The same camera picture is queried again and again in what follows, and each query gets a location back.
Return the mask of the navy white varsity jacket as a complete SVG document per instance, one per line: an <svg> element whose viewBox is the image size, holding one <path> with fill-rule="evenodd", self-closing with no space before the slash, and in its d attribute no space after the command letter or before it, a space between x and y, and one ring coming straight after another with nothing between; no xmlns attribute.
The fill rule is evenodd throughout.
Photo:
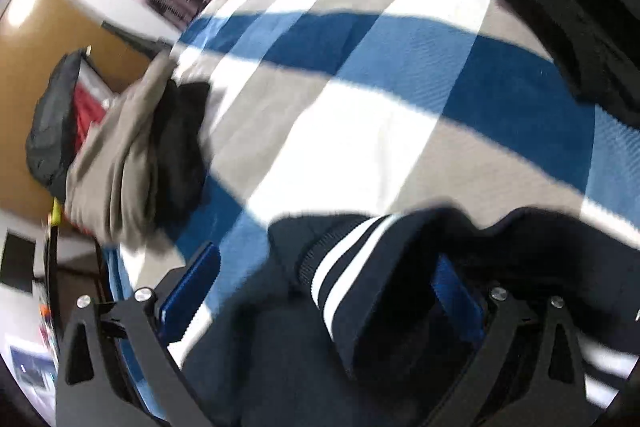
<svg viewBox="0 0 640 427"><path fill-rule="evenodd" d="M639 254L562 213L270 225L186 357L217 426L600 426L639 358Z"/></svg>

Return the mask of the taupe brown garment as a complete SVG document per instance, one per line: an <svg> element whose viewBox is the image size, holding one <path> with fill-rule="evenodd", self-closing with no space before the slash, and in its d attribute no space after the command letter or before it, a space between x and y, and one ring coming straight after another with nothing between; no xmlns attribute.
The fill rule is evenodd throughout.
<svg viewBox="0 0 640 427"><path fill-rule="evenodd" d="M93 124L66 176L65 216L103 245L136 249L154 233L157 160L151 131L176 62L158 54Z"/></svg>

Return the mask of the black red jacket pile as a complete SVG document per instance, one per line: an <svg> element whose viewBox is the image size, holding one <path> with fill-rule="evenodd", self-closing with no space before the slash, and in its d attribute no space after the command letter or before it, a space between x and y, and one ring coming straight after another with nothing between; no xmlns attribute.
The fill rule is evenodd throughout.
<svg viewBox="0 0 640 427"><path fill-rule="evenodd" d="M32 177L59 202L66 199L68 169L90 127L115 100L87 49L67 53L55 65L36 104L25 152Z"/></svg>

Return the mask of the blue white plaid bedspread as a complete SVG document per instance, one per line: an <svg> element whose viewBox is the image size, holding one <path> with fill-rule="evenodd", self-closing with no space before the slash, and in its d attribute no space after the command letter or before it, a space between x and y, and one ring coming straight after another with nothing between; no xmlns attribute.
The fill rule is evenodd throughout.
<svg viewBox="0 0 640 427"><path fill-rule="evenodd" d="M129 295L221 253L170 347L216 426L416 426L442 391L379 398L342 372L268 229L454 206L487 230L521 207L639 244L639 133L576 102L502 0L214 0L177 42L176 80L210 86L201 200L110 262Z"/></svg>

